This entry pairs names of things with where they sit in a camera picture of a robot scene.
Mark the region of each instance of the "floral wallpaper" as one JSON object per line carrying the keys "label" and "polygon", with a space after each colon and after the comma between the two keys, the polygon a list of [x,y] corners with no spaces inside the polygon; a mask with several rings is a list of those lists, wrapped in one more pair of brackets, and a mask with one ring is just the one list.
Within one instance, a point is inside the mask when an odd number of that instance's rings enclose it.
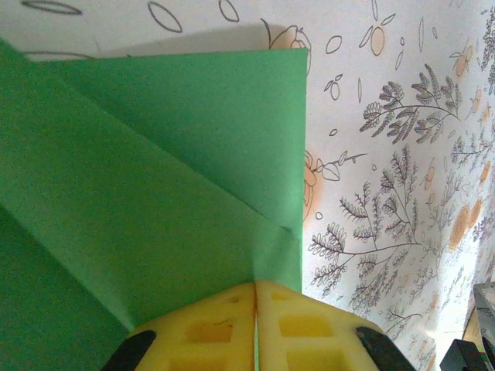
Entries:
{"label": "floral wallpaper", "polygon": [[495,266],[491,0],[15,0],[34,60],[307,48],[304,292],[439,369]]}

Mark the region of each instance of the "yellow foam block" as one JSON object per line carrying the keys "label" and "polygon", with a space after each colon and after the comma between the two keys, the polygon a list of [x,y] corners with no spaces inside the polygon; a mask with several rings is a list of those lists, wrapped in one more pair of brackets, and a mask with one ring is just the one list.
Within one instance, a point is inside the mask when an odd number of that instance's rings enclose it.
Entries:
{"label": "yellow foam block", "polygon": [[252,371],[255,321],[260,371],[378,370],[356,328],[379,327],[269,281],[238,285],[138,327],[128,339],[147,330],[155,338],[135,370]]}
{"label": "yellow foam block", "polygon": [[356,336],[374,323],[273,282],[256,296],[261,371],[378,370]]}
{"label": "yellow foam block", "polygon": [[254,284],[241,284],[138,327],[156,338],[136,371],[252,371]]}

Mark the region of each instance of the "fern illustration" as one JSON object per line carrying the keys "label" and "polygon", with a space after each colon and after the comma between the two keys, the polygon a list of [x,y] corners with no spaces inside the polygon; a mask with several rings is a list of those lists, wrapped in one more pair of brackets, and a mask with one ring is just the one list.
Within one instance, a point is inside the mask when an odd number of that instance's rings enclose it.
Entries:
{"label": "fern illustration", "polygon": [[485,42],[485,49],[483,51],[483,61],[481,62],[481,70],[484,71],[490,63],[490,73],[488,75],[488,84],[490,90],[488,94],[495,92],[495,7],[492,6],[490,10],[490,16],[486,21],[486,31],[483,36]]}
{"label": "fern illustration", "polygon": [[471,171],[482,162],[485,162],[488,155],[493,150],[495,144],[495,119],[492,120],[490,136],[487,137],[483,129],[479,134],[472,133],[469,143],[459,137],[452,147],[450,158],[459,167],[471,162]]}
{"label": "fern illustration", "polygon": [[385,319],[389,324],[385,334],[387,334],[392,340],[397,340],[398,336],[405,330],[408,323],[414,318],[422,316],[419,313],[412,315],[405,315],[405,308],[397,304],[388,308]]}
{"label": "fern illustration", "polygon": [[436,277],[433,273],[433,269],[429,267],[420,268],[416,272],[416,279],[414,280],[415,288],[411,289],[409,292],[409,304],[411,305],[419,295],[422,294],[428,282]]}
{"label": "fern illustration", "polygon": [[426,141],[433,143],[443,132],[445,119],[454,117],[459,120],[459,108],[463,101],[459,85],[446,77],[445,85],[440,86],[433,69],[425,64],[428,76],[419,74],[420,83],[413,83],[411,88],[417,91],[418,104],[404,104],[404,90],[399,83],[389,81],[382,87],[379,95],[381,102],[367,105],[363,112],[366,123],[360,131],[374,129],[373,137],[388,128],[388,137],[393,137],[393,144],[405,140],[412,129],[419,135],[419,144]]}
{"label": "fern illustration", "polygon": [[[394,286],[401,265],[416,240],[418,203],[413,198],[418,168],[406,145],[394,153],[391,167],[384,169],[380,191],[371,195],[371,184],[354,195],[354,200],[340,199],[347,219],[356,224],[352,238],[365,245],[361,252],[346,249],[347,233],[338,224],[329,224],[325,233],[312,237],[308,250],[328,261],[315,270],[312,284],[323,287],[323,297],[337,286],[350,262],[355,259],[360,282],[351,295],[350,306],[366,315]],[[382,232],[393,237],[393,243],[382,242]]]}

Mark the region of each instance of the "black object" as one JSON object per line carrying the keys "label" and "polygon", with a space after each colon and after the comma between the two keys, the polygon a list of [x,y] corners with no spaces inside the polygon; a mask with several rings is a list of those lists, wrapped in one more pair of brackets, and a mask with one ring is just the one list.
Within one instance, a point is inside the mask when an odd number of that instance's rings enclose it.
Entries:
{"label": "black object", "polygon": [[368,327],[356,328],[356,334],[380,371],[416,371],[388,336]]}
{"label": "black object", "polygon": [[101,371],[134,371],[155,338],[156,332],[146,330],[124,340]]}
{"label": "black object", "polygon": [[495,349],[495,347],[493,347],[493,344],[490,342],[490,340],[488,340],[484,336],[482,336],[481,339],[483,340],[483,347],[485,348],[486,357],[488,358],[490,365],[492,365],[492,367],[495,367],[495,355],[493,354],[493,349]]}
{"label": "black object", "polygon": [[488,371],[473,342],[454,340],[440,362],[442,371]]}

